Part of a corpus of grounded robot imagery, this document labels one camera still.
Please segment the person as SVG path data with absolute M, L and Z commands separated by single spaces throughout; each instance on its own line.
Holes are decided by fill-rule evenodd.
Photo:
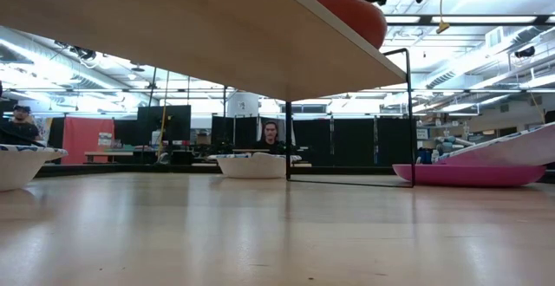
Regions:
M 31 146 L 39 140 L 39 130 L 30 121 L 30 107 L 15 105 L 12 119 L 0 122 L 0 144 Z
M 278 139 L 278 124 L 275 121 L 264 123 L 261 139 L 255 142 L 253 148 L 270 154 L 285 154 L 285 144 Z

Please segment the wooden bench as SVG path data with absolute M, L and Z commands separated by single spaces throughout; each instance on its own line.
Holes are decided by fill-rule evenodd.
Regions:
M 134 153 L 131 151 L 101 151 L 85 152 L 88 164 L 114 163 L 116 158 L 132 158 Z

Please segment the black overhead frame bar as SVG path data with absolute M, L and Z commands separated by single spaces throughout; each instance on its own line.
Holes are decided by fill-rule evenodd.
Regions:
M 386 15 L 389 26 L 555 26 L 555 15 Z

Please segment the red bowl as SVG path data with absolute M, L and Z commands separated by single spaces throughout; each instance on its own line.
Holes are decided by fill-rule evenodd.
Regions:
M 379 49 L 388 25 L 382 11 L 364 0 L 317 0 L 327 10 L 350 26 L 359 36 Z

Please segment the red partition panel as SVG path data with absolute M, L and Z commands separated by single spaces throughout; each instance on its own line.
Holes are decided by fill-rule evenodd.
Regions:
M 85 152 L 98 152 L 100 133 L 114 133 L 111 119 L 88 119 L 67 117 L 64 120 L 62 148 L 68 155 L 62 158 L 63 165 L 82 165 L 88 161 Z

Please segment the wooden shelf with black frame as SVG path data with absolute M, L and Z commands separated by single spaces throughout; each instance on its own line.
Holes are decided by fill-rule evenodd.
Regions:
M 408 82 L 317 0 L 0 0 L 0 26 L 289 103 Z

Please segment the white bowl centre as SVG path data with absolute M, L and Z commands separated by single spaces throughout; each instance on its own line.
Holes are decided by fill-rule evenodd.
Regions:
M 286 175 L 286 157 L 269 153 L 215 154 L 220 170 L 232 179 L 281 179 Z

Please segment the white column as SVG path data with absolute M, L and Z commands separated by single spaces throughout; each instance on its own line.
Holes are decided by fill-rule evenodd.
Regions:
M 259 95 L 234 92 L 227 97 L 226 115 L 229 117 L 256 117 L 259 112 Z

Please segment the black screen panel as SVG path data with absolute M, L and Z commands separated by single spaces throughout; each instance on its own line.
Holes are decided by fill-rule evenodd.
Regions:
M 139 138 L 146 143 L 152 139 L 152 133 L 161 127 L 163 107 L 139 107 L 137 121 Z M 166 106 L 165 140 L 190 140 L 191 132 L 191 107 Z

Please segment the blue patterned paper plate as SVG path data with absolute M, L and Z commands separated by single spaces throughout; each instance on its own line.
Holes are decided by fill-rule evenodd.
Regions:
M 41 167 L 68 155 L 64 149 L 41 146 L 0 145 L 0 192 L 23 188 Z
M 444 153 L 435 164 L 456 166 L 544 166 L 555 162 L 555 121 L 531 130 Z

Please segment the ribbed ceiling air duct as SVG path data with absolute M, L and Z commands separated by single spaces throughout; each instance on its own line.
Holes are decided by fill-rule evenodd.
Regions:
M 68 49 L 49 48 L 32 38 L 0 26 L 0 81 L 8 92 L 28 96 L 51 95 L 69 101 L 88 101 L 104 110 L 144 107 L 148 97 L 133 94 L 123 83 L 70 58 Z
M 425 88 L 435 88 L 477 68 L 489 65 L 517 50 L 530 45 L 544 34 L 555 31 L 555 26 L 527 26 L 520 29 L 499 26 L 485 34 L 485 41 L 470 52 L 455 57 L 445 66 L 426 76 Z

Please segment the black curtain partition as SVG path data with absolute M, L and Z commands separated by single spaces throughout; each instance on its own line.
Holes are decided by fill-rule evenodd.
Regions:
M 277 123 L 278 139 L 286 142 L 284 119 L 214 117 L 208 155 L 254 153 L 263 125 Z M 291 153 L 312 166 L 367 167 L 408 164 L 414 149 L 409 131 L 414 124 L 398 118 L 294 120 Z

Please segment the black table edge rail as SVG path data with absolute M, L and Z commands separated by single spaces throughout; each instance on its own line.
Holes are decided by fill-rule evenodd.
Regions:
M 51 178 L 72 175 L 106 174 L 106 173 L 199 173 L 221 174 L 218 166 L 210 164 L 186 165 L 123 165 L 123 164 L 93 164 L 93 165 L 48 165 L 43 166 L 36 174 L 37 178 Z M 392 167 L 305 167 L 294 166 L 292 174 L 314 175 L 395 175 Z

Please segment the pink plastic plate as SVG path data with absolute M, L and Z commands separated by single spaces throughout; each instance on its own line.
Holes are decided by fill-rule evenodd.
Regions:
M 544 166 L 415 165 L 416 185 L 516 187 L 537 182 Z

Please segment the yellow pole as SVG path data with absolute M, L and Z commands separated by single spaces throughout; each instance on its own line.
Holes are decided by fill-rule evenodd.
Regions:
M 164 146 L 164 133 L 166 130 L 166 115 L 167 115 L 167 95 L 168 95 L 168 86 L 169 86 L 169 80 L 170 80 L 170 71 L 167 70 L 166 72 L 166 87 L 165 87 L 165 93 L 164 93 L 164 102 L 163 102 L 163 108 L 162 108 L 162 118 L 161 118 L 161 127 L 160 127 L 160 135 L 159 135 L 159 139 L 158 139 L 158 150 L 156 153 L 156 157 L 157 157 L 157 162 L 160 162 L 160 156 L 162 154 L 162 149 Z

